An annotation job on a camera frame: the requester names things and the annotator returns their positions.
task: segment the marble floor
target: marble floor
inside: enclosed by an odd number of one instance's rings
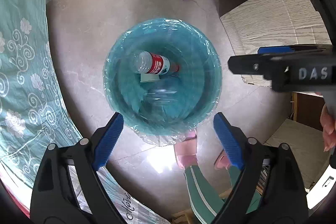
[[[113,114],[102,86],[106,55],[117,37],[136,23],[156,17],[179,18],[199,28],[213,43],[223,70],[221,111],[247,136],[264,142],[288,116],[290,97],[243,83],[227,60],[234,55],[218,15],[230,0],[50,0],[47,18],[51,54],[67,109],[83,136],[104,126]],[[220,194],[230,188],[226,170],[214,170],[222,148],[212,121],[198,128],[200,168]],[[183,171],[172,146],[142,142],[125,127],[108,168],[119,184],[163,217],[190,208]]]

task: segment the teal bedsheet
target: teal bedsheet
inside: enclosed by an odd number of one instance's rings
[[[69,146],[82,138],[53,68],[46,0],[0,0],[0,132],[0,163],[29,189],[48,144]],[[81,208],[89,212],[73,168],[71,173]],[[131,197],[106,168],[99,177],[128,223],[169,223]]]

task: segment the plastic bottle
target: plastic bottle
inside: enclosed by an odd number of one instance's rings
[[[146,51],[131,54],[130,65],[134,73],[165,75],[179,70],[179,66],[169,61],[167,57]]]

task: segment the white stripe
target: white stripe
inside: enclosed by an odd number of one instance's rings
[[[203,200],[204,204],[205,204],[206,207],[209,209],[209,211],[210,211],[214,216],[216,216],[217,213],[214,211],[213,208],[211,208],[211,206],[210,206],[209,203],[206,201],[204,195],[203,195],[202,192],[201,192],[201,189],[200,189],[200,187],[199,187],[199,185],[198,185],[198,182],[197,182],[197,179],[196,179],[196,177],[195,177],[195,173],[194,173],[194,170],[193,170],[193,166],[192,166],[192,165],[190,166],[190,170],[191,170],[191,173],[192,173],[192,175],[193,175],[194,182],[195,182],[197,191],[198,191],[198,193],[199,193],[201,199]]]
[[[20,147],[18,150],[16,150],[14,153],[9,154],[9,155],[5,155],[5,156],[1,157],[0,160],[3,160],[3,159],[5,159],[5,158],[9,158],[9,157],[14,156],[15,154],[19,153],[19,152],[20,152],[22,149],[24,149],[29,143],[33,142],[38,136],[40,136],[41,133],[44,132],[43,129],[45,129],[45,128],[46,128],[46,126],[42,127],[41,130],[38,130],[38,131],[37,131],[37,134],[36,134],[36,136],[35,136],[34,138],[32,138],[31,140],[27,141],[23,146],[21,146],[21,147]]]
[[[189,187],[188,187],[188,180],[187,180],[187,176],[186,176],[185,173],[184,173],[184,176],[185,176],[185,180],[187,182],[187,189],[188,189],[188,194],[189,194],[191,209],[193,210],[193,212],[197,216],[197,218],[202,222],[202,224],[207,224],[206,221],[201,217],[201,215],[199,214],[199,212],[196,211],[196,208],[195,208],[195,206],[193,204],[193,201],[191,200],[191,195],[190,195]]]

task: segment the wooden furniture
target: wooden furniture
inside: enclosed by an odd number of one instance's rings
[[[322,132],[286,119],[266,144],[278,147],[289,144],[297,161],[305,188],[309,189],[324,168],[329,153],[324,152]]]
[[[311,96],[308,94],[292,92],[292,116],[295,122],[305,124],[309,127],[322,131],[320,116],[324,100],[322,96]]]
[[[220,19],[235,55],[255,54],[264,46],[331,44],[310,0],[248,0]],[[248,84],[270,86],[261,75],[242,77]]]

